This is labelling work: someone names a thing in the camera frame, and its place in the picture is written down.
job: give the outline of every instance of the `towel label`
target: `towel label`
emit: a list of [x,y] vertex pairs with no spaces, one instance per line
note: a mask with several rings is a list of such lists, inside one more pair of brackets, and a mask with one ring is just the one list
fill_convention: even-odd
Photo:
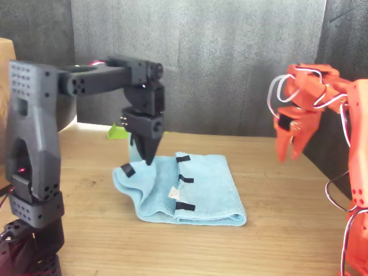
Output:
[[128,177],[128,178],[136,173],[136,171],[134,170],[132,165],[130,165],[129,163],[127,163],[125,165],[122,165],[121,169],[125,173],[126,177]]
[[187,211],[195,211],[196,206],[193,204],[188,204],[184,202],[177,202],[176,210],[187,210]]
[[179,199],[179,195],[180,195],[179,190],[176,189],[175,187],[171,187],[171,190],[170,190],[170,192],[168,194],[168,197],[173,198],[173,199],[179,201],[180,200]]
[[185,155],[183,157],[177,157],[177,162],[184,162],[184,161],[190,161],[190,156],[189,155]]
[[186,178],[181,174],[179,174],[179,180],[182,180],[185,183],[194,183],[194,178]]

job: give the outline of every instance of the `black tag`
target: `black tag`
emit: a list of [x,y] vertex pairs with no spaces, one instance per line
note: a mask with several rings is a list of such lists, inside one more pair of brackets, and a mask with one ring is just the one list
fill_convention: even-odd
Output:
[[188,211],[194,211],[196,209],[196,206],[193,204],[188,204],[184,202],[177,201],[177,207],[176,210],[188,210]]
[[134,170],[134,168],[132,167],[132,165],[130,165],[129,163],[122,165],[121,166],[122,171],[125,173],[125,175],[129,178],[131,177],[133,174],[136,173],[136,171]]
[[179,174],[179,179],[183,180],[185,183],[194,183],[194,178],[185,178],[181,174]]
[[184,162],[184,161],[190,161],[190,156],[189,155],[186,155],[186,156],[183,156],[183,157],[177,157],[177,162]]

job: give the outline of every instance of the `wooden table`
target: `wooden table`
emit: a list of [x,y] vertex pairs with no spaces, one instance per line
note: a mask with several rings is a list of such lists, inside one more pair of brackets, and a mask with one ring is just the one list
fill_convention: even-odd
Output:
[[[327,200],[327,178],[305,156],[280,164],[274,142],[166,133],[158,155],[225,155],[247,212],[242,227],[171,225],[140,221],[114,187],[112,169],[129,161],[125,139],[61,131],[63,275],[336,275],[345,214]],[[8,203],[0,213],[0,225],[15,219]]]

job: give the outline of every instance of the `light blue microfiber towel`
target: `light blue microfiber towel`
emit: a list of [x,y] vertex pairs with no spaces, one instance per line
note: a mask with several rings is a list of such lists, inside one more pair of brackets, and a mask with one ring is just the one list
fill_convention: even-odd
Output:
[[[113,181],[120,192],[133,199],[141,220],[236,226],[246,222],[246,212],[224,156],[177,152],[175,157],[155,157],[150,166],[145,161],[130,164],[135,173],[127,177],[122,168],[115,168]],[[170,198],[172,191],[176,196]]]

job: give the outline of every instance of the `red wire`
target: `red wire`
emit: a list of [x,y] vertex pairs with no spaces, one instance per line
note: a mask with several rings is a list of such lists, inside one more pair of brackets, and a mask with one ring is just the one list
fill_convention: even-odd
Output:
[[1,203],[0,203],[0,210],[1,210],[1,208],[2,208],[2,205],[4,205],[4,202],[6,201],[6,199],[7,199],[8,195],[9,195],[9,193],[7,193],[7,194],[5,195],[5,197],[4,197],[4,199],[1,201]]

